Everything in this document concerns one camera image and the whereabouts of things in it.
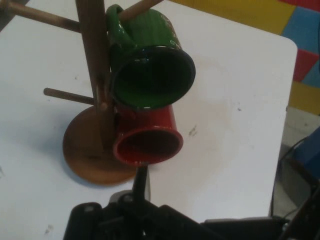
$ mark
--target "red mug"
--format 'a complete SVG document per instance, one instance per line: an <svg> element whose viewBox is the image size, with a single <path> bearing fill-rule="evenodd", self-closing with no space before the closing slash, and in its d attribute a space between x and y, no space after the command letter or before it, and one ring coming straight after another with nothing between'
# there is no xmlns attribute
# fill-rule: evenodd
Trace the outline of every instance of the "red mug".
<svg viewBox="0 0 320 240"><path fill-rule="evenodd" d="M138 112L117 105L115 132L114 156L136 167L168 160L184 143L171 105Z"/></svg>

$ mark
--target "mug handle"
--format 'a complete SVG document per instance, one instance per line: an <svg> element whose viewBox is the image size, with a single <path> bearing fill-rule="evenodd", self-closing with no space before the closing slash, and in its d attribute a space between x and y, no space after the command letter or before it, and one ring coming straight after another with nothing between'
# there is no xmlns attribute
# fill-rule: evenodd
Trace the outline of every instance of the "mug handle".
<svg viewBox="0 0 320 240"><path fill-rule="evenodd" d="M106 10L106 24L108 29L108 34L111 40L114 40L117 44L126 48L135 48L137 44L133 41L131 36L126 32L125 28L122 26L118 14L122 12L123 9L114 4Z"/></svg>

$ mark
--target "white table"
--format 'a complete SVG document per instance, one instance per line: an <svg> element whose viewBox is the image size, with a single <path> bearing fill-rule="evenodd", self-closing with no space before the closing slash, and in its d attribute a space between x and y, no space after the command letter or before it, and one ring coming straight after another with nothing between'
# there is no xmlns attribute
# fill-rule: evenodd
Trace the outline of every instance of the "white table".
<svg viewBox="0 0 320 240"><path fill-rule="evenodd" d="M134 2L108 0L106 6ZM78 19L74 1L31 0L28 6ZM184 147L152 167L152 202L197 221L266 216L296 46L172 2L155 9L172 21L197 74L191 91L174 105ZM113 193L132 186L88 184L64 162L65 129L88 106L42 91L91 96L82 38L16 16L0 33L0 76L0 238L62 239L75 205L105 206Z"/></svg>

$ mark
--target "red panel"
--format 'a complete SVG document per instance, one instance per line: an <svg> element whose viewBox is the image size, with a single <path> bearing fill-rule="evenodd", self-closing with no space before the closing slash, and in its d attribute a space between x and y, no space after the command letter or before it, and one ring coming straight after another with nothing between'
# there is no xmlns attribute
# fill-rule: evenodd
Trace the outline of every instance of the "red panel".
<svg viewBox="0 0 320 240"><path fill-rule="evenodd" d="M308 74L310 69L318 61L319 55L309 51L298 49L298 53L295 61L295 68L293 74L293 80L301 82Z"/></svg>
<svg viewBox="0 0 320 240"><path fill-rule="evenodd" d="M311 9L320 12L320 0L280 0L287 4L300 6L306 9Z"/></svg>

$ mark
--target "round wooden base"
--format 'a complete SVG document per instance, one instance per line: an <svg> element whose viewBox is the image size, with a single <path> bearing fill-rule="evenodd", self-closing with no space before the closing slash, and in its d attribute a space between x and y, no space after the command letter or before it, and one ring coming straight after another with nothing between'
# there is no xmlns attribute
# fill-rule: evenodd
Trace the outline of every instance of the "round wooden base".
<svg viewBox="0 0 320 240"><path fill-rule="evenodd" d="M112 149L103 150L95 108L78 114L63 137L63 155L79 177L99 185L117 185L132 179L136 168L115 159Z"/></svg>

